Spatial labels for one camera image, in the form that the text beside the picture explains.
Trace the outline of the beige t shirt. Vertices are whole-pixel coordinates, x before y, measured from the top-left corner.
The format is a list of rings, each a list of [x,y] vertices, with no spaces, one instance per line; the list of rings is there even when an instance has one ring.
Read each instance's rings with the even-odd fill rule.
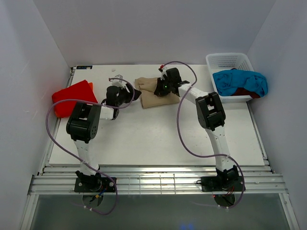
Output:
[[[166,96],[156,96],[154,91],[157,86],[158,78],[138,78],[134,80],[135,88],[141,91],[140,102],[143,109],[177,104],[180,99],[177,95],[170,93]]]

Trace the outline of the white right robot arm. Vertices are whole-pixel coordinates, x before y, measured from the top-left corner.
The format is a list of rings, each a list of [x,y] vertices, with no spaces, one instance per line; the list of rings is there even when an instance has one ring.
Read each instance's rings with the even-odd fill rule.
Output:
[[[197,89],[188,81],[181,79],[177,68],[167,69],[161,65],[161,77],[157,80],[154,91],[156,96],[162,97],[173,93],[195,104],[200,126],[209,136],[215,157],[217,175],[203,179],[203,186],[209,189],[231,189],[239,179],[235,162],[230,159],[230,152],[225,137],[225,111],[218,93],[204,92]]]

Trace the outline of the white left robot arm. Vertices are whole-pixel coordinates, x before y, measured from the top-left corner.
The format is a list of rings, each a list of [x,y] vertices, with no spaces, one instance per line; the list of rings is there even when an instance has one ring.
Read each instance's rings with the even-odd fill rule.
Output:
[[[90,151],[90,141],[98,132],[100,119],[115,120],[119,114],[119,107],[129,104],[141,96],[141,91],[125,86],[109,86],[102,106],[77,102],[69,117],[66,131],[77,148],[80,169],[76,171],[79,183],[91,192],[99,191],[103,186],[103,178],[97,171],[100,167],[95,154]]]

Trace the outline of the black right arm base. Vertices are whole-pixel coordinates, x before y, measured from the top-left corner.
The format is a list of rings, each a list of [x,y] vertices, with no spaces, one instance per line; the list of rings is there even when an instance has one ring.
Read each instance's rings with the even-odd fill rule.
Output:
[[[241,192],[245,191],[242,176],[230,181],[222,181],[218,176],[203,176],[196,181],[203,192]]]

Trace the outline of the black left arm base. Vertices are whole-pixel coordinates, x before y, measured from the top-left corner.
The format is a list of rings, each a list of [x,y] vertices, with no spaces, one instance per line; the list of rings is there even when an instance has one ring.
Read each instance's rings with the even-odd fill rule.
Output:
[[[105,191],[107,193],[115,192],[116,177],[112,177],[114,181],[109,178],[101,177],[91,180],[77,178],[75,181],[74,192],[76,193],[100,193]]]

